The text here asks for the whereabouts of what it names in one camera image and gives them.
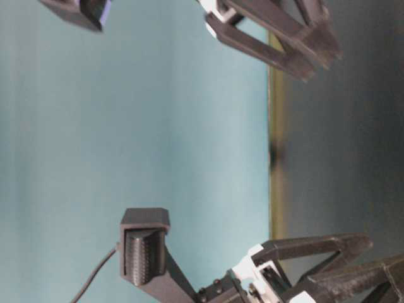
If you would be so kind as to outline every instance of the gray floor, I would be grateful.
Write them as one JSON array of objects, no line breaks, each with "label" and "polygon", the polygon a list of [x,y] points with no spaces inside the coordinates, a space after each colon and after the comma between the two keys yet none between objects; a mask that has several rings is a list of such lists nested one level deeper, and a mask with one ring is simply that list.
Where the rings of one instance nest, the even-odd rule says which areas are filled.
[{"label": "gray floor", "polygon": [[284,236],[367,232],[368,261],[404,252],[404,4],[326,3],[344,58],[286,77]]}]

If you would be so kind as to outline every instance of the black cable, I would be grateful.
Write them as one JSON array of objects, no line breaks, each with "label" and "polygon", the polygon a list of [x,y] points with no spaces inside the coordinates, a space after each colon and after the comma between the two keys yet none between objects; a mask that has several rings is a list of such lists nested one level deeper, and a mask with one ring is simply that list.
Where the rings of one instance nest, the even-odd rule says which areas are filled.
[{"label": "black cable", "polygon": [[116,247],[114,247],[105,257],[104,259],[99,262],[97,267],[91,272],[91,275],[88,277],[86,283],[82,286],[80,291],[76,294],[76,297],[70,302],[70,303],[77,303],[81,296],[84,295],[84,293],[87,291],[87,288],[90,286],[90,284],[93,282],[95,276],[97,273],[100,271],[100,269],[104,266],[104,264],[116,253]]}]

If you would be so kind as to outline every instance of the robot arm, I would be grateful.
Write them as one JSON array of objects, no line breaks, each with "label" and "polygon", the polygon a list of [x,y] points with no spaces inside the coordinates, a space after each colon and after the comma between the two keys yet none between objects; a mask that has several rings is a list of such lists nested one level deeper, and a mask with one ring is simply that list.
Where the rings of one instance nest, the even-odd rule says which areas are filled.
[{"label": "robot arm", "polygon": [[[372,242],[362,234],[268,241],[196,293],[165,247],[168,212],[128,209],[121,223],[121,276],[163,303],[335,303],[374,288],[363,303],[404,298],[404,254],[345,267]],[[280,262],[333,253],[292,285]],[[252,281],[249,293],[241,281]]]},{"label": "robot arm", "polygon": [[[39,0],[63,20],[101,32],[111,0]],[[305,24],[289,16],[277,0],[199,0],[206,27],[222,43],[307,81],[314,74],[310,59],[329,68],[341,58],[331,31],[330,14],[322,0],[294,0]],[[283,50],[276,50],[237,28],[249,18],[273,33]]]}]

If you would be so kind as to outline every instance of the teal wall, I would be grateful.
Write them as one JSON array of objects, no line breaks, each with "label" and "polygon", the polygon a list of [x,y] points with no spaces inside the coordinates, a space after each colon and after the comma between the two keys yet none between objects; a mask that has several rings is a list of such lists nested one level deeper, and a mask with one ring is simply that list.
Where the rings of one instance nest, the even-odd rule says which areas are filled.
[{"label": "teal wall", "polygon": [[[196,288],[268,238],[266,66],[194,1],[114,1],[103,35],[0,4],[1,302],[69,302],[127,207],[170,210]],[[117,257],[82,301],[153,302]]]}]

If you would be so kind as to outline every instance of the ribbed rubber pad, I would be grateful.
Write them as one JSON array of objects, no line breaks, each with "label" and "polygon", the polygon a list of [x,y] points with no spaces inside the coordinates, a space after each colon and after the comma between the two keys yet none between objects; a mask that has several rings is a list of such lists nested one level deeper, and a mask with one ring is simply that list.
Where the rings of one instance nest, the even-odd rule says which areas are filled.
[{"label": "ribbed rubber pad", "polygon": [[165,272],[165,232],[131,230],[126,232],[126,275],[136,286],[148,283]]}]

